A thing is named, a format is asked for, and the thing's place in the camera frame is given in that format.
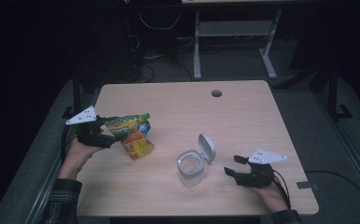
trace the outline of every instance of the wrist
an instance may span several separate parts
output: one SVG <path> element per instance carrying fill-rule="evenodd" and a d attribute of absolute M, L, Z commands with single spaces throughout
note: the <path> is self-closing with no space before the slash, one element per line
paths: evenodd
<path fill-rule="evenodd" d="M 290 210 L 281 195 L 260 195 L 261 201 L 269 208 L 272 213 Z"/>
<path fill-rule="evenodd" d="M 65 168 L 62 168 L 58 174 L 58 179 L 72 179 L 76 180 L 77 178 L 77 172 L 72 170 L 67 170 Z"/>

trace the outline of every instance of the gray carpet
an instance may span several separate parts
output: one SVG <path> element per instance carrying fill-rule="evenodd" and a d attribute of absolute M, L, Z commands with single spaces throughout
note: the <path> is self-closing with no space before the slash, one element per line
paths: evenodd
<path fill-rule="evenodd" d="M 221 46 L 215 51 L 205 50 L 201 55 L 202 81 L 212 80 L 266 80 L 271 86 L 281 84 L 299 71 L 289 70 L 296 40 L 275 41 L 270 57 L 278 78 L 270 80 L 258 48 L 262 40 L 245 40 L 241 44 Z M 167 58 L 148 60 L 143 67 L 146 77 L 153 82 L 190 81 L 192 75 L 192 52 L 181 51 L 177 61 Z M 329 171 L 345 176 L 360 186 L 353 160 L 339 131 L 346 133 L 351 145 L 360 156 L 360 103 L 352 87 L 339 81 L 339 103 L 349 107 L 353 119 L 334 122 L 326 113 L 326 91 L 312 93 L 307 88 L 312 76 L 302 79 L 287 90 L 274 90 L 273 96 L 282 113 L 296 151 L 306 171 Z M 93 104 L 96 94 L 83 95 L 83 106 Z M 55 161 L 59 156 L 59 145 L 64 124 L 62 113 L 72 105 L 72 85 L 68 83 L 58 95 L 57 101 L 41 127 L 24 163 L 0 204 L 0 223 L 33 223 L 39 209 L 44 205 L 41 195 L 47 193 L 47 177 L 52 180 L 57 172 Z M 327 173 L 307 173 L 320 211 L 302 217 L 304 223 L 360 223 L 360 191 L 345 179 Z M 271 223 L 263 217 L 262 223 Z M 81 224 L 109 223 L 107 217 L 81 217 Z"/>

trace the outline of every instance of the shirt sleeve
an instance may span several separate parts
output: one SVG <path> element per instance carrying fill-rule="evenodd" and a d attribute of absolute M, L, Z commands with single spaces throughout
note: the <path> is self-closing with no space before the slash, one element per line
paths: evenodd
<path fill-rule="evenodd" d="M 57 179 L 48 196 L 47 205 L 39 223 L 44 224 L 74 224 L 78 196 L 82 184 L 71 179 Z"/>
<path fill-rule="evenodd" d="M 274 224 L 301 224 L 302 220 L 296 210 L 284 210 L 272 214 Z"/>

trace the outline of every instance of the white cable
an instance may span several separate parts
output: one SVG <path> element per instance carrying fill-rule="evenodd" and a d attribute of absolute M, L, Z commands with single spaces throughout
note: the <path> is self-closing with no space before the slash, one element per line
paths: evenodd
<path fill-rule="evenodd" d="M 146 27 L 151 28 L 151 29 L 155 29 L 155 30 L 170 30 L 170 29 L 172 29 L 172 28 L 177 24 L 177 22 L 179 21 L 180 15 L 181 15 L 181 11 L 179 12 L 179 16 L 177 17 L 176 21 L 174 22 L 174 24 L 173 24 L 172 26 L 167 27 L 167 28 L 159 28 L 159 27 L 152 27 L 152 26 L 148 25 L 147 23 L 145 23 L 145 21 L 144 21 L 143 18 L 142 18 L 142 14 L 140 14 L 140 12 L 139 12 L 140 21 L 142 21 L 142 23 L 143 23 Z"/>

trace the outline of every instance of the table top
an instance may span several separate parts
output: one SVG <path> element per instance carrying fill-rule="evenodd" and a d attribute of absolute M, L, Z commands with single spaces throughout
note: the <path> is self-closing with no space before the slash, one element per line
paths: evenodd
<path fill-rule="evenodd" d="M 222 92 L 213 97 L 212 91 Z M 79 216 L 170 217 L 258 216 L 269 211 L 250 190 L 237 186 L 224 167 L 249 173 L 233 160 L 249 157 L 257 148 L 287 156 L 272 163 L 287 183 L 293 209 L 315 214 L 318 204 L 279 109 L 265 81 L 215 81 L 116 84 L 102 88 L 95 106 L 101 117 L 149 113 L 147 134 L 155 148 L 133 161 L 120 143 L 93 155 L 78 175 L 83 183 Z M 199 149 L 207 133 L 216 147 L 212 165 L 205 163 L 200 184 L 185 187 L 177 157 Z"/>

